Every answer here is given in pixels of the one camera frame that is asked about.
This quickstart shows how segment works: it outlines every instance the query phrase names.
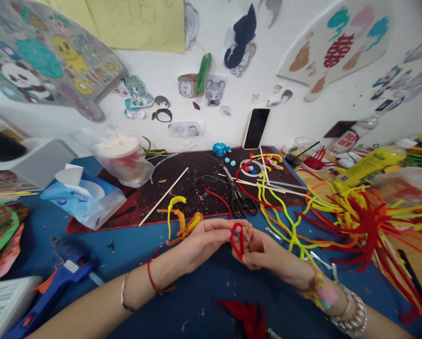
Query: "yellow bottle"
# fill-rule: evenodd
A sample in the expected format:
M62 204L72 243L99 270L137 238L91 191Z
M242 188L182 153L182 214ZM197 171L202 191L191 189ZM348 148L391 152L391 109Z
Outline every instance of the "yellow bottle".
M376 148L350 169L337 175L335 180L347 187L354 187L370 174L403 161L407 156L406 149L416 144L413 140L401 139L395 145Z

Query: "blue glue gun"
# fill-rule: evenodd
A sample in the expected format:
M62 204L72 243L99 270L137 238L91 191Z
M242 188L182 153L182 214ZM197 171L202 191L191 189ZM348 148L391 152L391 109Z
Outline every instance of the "blue glue gun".
M71 283L83 281L89 274L94 275L93 280L97 278L93 271L99 263L89 260L86 251L64 239L51 238L51 240L53 257L60 262L56 264L53 275L36 288L41 296L35 306L2 339L27 337L44 323Z

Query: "blue clay figure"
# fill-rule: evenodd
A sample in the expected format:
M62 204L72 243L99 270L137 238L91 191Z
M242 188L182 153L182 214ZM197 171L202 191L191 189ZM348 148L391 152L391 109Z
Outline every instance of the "blue clay figure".
M217 156L224 156L227 152L231 152L231 147L227 146L224 143L215 143L212 147L212 151Z

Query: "panda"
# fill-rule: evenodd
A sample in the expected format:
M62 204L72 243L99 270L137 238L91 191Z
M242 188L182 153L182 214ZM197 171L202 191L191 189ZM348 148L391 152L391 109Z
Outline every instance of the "panda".
M0 63L0 72L25 95L28 101L33 103L38 103L40 99L54 101L52 94L23 63L19 61Z

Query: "phone screen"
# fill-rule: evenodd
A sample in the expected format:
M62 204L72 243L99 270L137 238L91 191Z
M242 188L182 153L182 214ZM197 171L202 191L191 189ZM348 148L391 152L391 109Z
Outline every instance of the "phone screen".
M268 121L269 109L255 108L250 117L247 136L244 142L244 149L256 149L260 146L261 137Z

